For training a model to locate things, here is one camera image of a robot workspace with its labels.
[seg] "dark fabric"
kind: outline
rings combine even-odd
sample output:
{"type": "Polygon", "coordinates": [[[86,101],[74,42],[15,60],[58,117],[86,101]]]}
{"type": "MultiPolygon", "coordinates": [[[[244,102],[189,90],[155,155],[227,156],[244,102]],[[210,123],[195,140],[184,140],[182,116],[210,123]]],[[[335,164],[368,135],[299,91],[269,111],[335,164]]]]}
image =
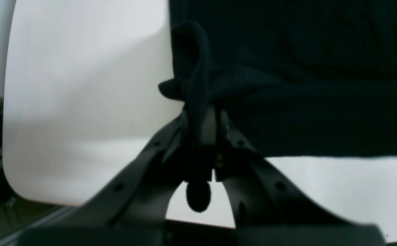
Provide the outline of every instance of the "dark fabric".
{"type": "Polygon", "coordinates": [[[210,103],[265,156],[397,155],[397,0],[171,0],[198,140],[210,103]]]}

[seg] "dark cloth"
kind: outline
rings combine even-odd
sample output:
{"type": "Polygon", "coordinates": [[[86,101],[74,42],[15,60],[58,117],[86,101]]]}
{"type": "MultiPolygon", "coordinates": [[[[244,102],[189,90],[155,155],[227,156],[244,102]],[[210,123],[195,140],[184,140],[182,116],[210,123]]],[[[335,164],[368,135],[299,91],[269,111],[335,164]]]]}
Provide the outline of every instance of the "dark cloth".
{"type": "Polygon", "coordinates": [[[397,155],[397,0],[171,0],[175,78],[265,156],[397,155]]]}

